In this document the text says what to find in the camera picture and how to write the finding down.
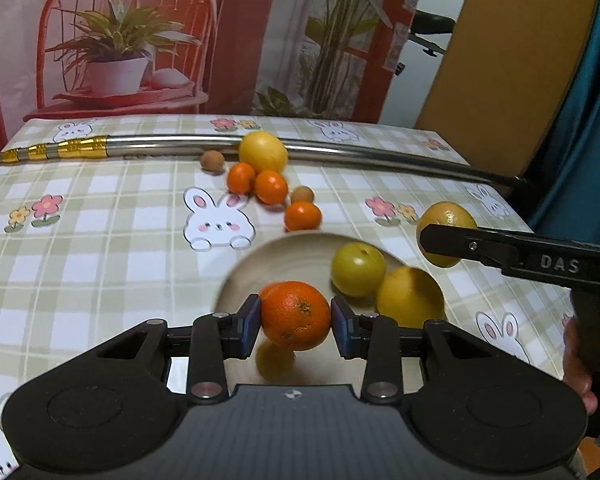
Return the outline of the right human hand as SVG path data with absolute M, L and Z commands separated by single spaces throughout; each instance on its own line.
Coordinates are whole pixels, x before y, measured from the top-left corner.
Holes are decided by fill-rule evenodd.
M 591 374 L 578 357 L 579 339 L 574 318 L 570 318 L 565 324 L 564 345 L 562 356 L 564 382 L 580 396 L 586 411 L 592 415 L 596 411 L 598 400 L 591 391 Z

